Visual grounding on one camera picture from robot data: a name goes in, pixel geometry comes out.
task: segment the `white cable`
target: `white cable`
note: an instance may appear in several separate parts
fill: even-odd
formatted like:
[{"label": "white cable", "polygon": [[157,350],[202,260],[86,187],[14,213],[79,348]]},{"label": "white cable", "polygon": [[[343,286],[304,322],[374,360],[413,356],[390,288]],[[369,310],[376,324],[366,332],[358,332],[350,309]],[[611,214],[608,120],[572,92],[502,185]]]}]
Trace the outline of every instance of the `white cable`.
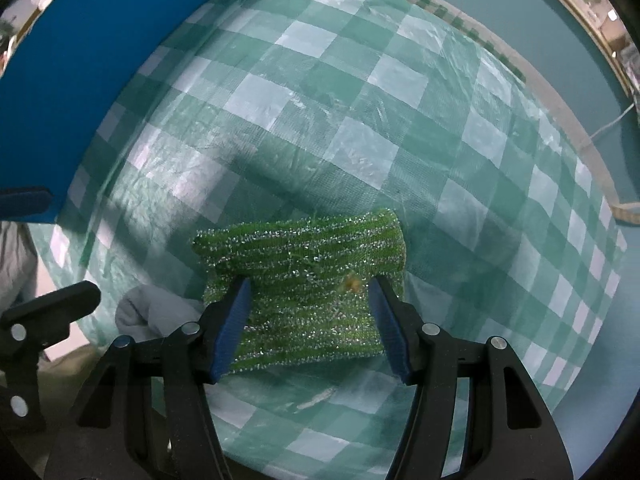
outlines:
[{"label": "white cable", "polygon": [[625,115],[627,115],[635,106],[635,103],[631,103],[629,105],[629,108],[627,108],[624,112],[622,112],[617,118],[613,119],[609,124],[605,124],[603,127],[601,127],[600,129],[598,129],[594,134],[591,134],[591,140],[595,139],[597,135],[599,135],[600,133],[602,133],[604,130],[606,130],[607,128],[612,127],[614,124],[616,124],[620,119],[622,119]]}]

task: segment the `blue board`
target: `blue board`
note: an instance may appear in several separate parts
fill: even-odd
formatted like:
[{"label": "blue board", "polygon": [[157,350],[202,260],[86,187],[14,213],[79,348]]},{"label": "blue board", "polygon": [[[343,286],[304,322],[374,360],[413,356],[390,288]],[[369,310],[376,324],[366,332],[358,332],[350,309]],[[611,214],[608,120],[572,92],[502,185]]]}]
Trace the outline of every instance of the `blue board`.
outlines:
[{"label": "blue board", "polygon": [[96,128],[138,67],[206,0],[54,0],[0,79],[0,189],[46,186],[53,222]]}]

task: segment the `green and white checkered tablecloth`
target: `green and white checkered tablecloth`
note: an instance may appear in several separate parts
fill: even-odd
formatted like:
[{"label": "green and white checkered tablecloth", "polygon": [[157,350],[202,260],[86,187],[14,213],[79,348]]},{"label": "green and white checkered tablecloth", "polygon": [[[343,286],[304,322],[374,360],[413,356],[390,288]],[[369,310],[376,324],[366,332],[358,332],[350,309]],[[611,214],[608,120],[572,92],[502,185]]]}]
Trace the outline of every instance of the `green and white checkered tablecloth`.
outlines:
[{"label": "green and white checkered tablecloth", "polygon": [[[602,325],[625,241],[564,134],[495,57],[406,0],[210,0],[108,111],[55,226],[54,282],[200,298],[190,240],[236,222],[394,210],[406,298],[454,336],[510,341],[549,407]],[[460,383],[445,472],[460,463]],[[383,478],[413,389],[384,357],[273,367],[209,390],[236,460],[281,479]]]}]

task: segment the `blue gripper pad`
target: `blue gripper pad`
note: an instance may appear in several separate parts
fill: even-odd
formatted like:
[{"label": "blue gripper pad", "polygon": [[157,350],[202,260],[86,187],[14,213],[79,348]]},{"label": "blue gripper pad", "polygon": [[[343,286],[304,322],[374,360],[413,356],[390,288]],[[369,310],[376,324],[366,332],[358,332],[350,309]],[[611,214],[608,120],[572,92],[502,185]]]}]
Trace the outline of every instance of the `blue gripper pad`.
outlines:
[{"label": "blue gripper pad", "polygon": [[242,282],[216,338],[214,359],[210,369],[211,378],[215,383],[229,371],[250,311],[251,282],[247,278]]},{"label": "blue gripper pad", "polygon": [[407,384],[412,374],[408,344],[391,305],[376,279],[369,282],[369,308],[376,320],[376,326],[380,332],[380,339],[385,347],[386,358],[391,365],[391,370],[400,377],[403,383]]}]

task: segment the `green sponge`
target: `green sponge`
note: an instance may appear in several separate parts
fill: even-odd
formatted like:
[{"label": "green sponge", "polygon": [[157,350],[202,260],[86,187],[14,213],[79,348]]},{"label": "green sponge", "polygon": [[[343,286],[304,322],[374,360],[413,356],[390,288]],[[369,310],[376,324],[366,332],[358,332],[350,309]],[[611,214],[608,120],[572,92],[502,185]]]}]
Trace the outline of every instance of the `green sponge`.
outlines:
[{"label": "green sponge", "polygon": [[253,307],[231,371],[382,353],[367,282],[387,275],[402,295],[405,247],[395,213],[239,224],[198,232],[205,304],[251,277]]}]

